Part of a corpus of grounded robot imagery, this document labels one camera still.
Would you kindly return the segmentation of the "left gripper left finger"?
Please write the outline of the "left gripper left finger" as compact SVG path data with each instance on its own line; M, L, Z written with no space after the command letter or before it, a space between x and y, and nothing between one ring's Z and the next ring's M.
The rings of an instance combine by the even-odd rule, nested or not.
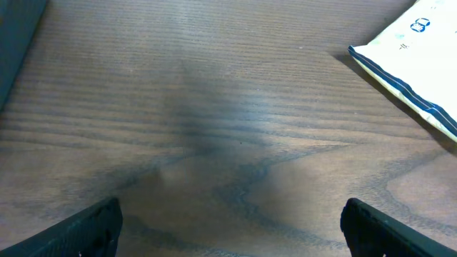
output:
M114 257L123 225L119 200L107 198L1 251L1 257Z

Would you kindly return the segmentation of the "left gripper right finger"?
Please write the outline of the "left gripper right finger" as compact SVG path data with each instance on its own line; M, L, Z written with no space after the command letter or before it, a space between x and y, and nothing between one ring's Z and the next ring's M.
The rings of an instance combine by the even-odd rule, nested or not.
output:
M340 228L352 257L456 257L456 251L357 198L347 200Z

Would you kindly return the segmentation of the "yellow snack bag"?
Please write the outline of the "yellow snack bag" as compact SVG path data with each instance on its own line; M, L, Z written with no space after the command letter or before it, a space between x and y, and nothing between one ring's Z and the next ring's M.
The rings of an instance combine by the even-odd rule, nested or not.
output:
M456 139L456 0L420 0L353 59L423 120Z

